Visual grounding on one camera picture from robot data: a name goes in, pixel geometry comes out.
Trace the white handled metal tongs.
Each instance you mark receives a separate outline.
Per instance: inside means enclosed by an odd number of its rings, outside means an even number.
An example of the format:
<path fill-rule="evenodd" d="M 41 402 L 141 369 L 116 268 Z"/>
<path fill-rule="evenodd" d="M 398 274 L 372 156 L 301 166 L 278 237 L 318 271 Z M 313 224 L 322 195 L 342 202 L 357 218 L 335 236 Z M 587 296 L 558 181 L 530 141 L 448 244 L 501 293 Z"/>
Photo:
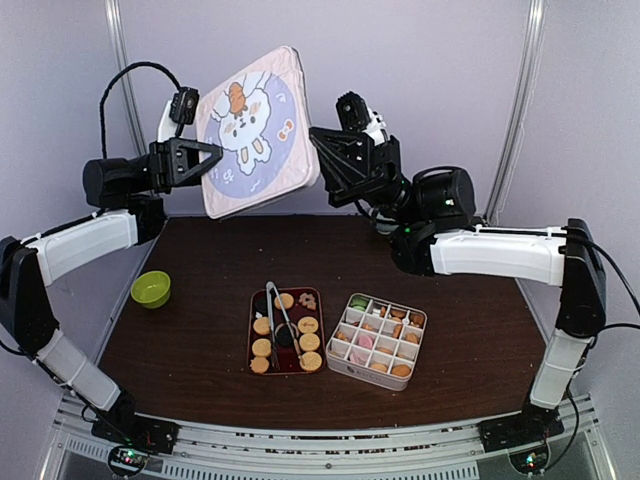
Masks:
<path fill-rule="evenodd" d="M 271 332 L 271 367 L 275 372 L 280 373 L 280 362 L 278 348 L 282 346 L 278 334 L 280 331 L 289 332 L 287 342 L 284 347 L 292 347 L 299 360 L 302 359 L 302 349 L 299 344 L 299 331 L 293 326 L 288 310 L 293 306 L 293 297 L 289 294 L 281 294 L 273 281 L 265 284 L 265 295 L 267 302 L 267 316 Z"/>

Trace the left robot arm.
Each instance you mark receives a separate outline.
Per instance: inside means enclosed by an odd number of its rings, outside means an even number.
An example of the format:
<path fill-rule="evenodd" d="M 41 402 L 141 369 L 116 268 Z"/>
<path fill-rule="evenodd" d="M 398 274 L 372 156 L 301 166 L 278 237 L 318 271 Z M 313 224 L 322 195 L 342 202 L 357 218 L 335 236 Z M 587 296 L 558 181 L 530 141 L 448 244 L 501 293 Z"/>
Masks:
<path fill-rule="evenodd" d="M 48 289 L 95 260 L 156 239 L 167 220 L 162 196 L 199 185 L 222 157 L 218 145 L 173 137 L 134 159 L 90 160 L 82 182 L 95 213 L 23 240 L 1 241 L 1 324 L 17 345 L 14 352 L 95 414 L 95 437 L 170 454 L 179 427 L 137 413 L 133 395 L 63 333 Z"/>

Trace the green round cookie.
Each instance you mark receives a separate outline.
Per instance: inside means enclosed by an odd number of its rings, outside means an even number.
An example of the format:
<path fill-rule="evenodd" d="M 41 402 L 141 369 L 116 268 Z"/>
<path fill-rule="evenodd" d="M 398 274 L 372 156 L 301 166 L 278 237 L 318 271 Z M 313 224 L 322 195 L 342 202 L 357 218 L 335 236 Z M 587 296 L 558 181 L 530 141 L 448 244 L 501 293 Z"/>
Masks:
<path fill-rule="evenodd" d="M 349 306 L 351 308 L 359 308 L 359 309 L 365 309 L 368 305 L 369 300 L 365 297 L 361 297 L 361 296 L 354 296 L 351 299 L 351 302 L 349 304 Z"/>

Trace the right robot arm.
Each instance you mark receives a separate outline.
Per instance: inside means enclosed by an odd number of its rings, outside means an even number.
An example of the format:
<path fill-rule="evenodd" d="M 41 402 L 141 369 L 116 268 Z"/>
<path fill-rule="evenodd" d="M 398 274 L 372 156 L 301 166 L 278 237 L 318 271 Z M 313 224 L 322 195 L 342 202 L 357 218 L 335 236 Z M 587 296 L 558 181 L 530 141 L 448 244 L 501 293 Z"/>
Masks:
<path fill-rule="evenodd" d="M 520 413 L 479 424 L 485 451 L 542 442 L 558 424 L 558 405 L 605 326 L 606 274 L 589 249 L 585 221 L 562 227 L 509 229 L 476 223 L 469 173 L 432 167 L 407 179 L 400 144 L 355 130 L 309 130 L 329 203 L 365 201 L 397 227 L 390 235 L 394 264 L 419 275 L 474 274 L 536 281 L 561 290 L 560 308 L 543 361 Z"/>

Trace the smooth round tan cookie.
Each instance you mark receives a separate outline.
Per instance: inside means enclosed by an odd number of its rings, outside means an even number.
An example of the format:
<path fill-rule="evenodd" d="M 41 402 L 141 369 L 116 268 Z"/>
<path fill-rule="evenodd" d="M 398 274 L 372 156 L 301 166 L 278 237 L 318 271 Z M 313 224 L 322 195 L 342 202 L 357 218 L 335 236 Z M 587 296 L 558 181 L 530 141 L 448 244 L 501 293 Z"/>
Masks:
<path fill-rule="evenodd" d="M 398 377 L 407 377 L 411 372 L 412 369 L 406 364 L 397 364 L 391 370 L 391 374 Z"/>

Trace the white divided cookie tin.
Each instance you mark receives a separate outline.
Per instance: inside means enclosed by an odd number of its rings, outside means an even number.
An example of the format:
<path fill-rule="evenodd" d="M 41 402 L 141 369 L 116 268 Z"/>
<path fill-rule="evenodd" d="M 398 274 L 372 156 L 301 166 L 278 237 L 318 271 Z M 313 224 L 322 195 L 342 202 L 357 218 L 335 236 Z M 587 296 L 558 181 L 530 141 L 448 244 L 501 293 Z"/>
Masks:
<path fill-rule="evenodd" d="M 367 298 L 367 307 L 351 308 L 349 304 L 354 296 Z M 327 340 L 327 366 L 333 372 L 377 387 L 403 391 L 414 374 L 427 321 L 427 314 L 417 308 L 354 293 Z M 360 335 L 374 338 L 371 350 L 356 345 Z M 392 375 L 391 370 L 397 364 L 408 365 L 411 374 Z"/>

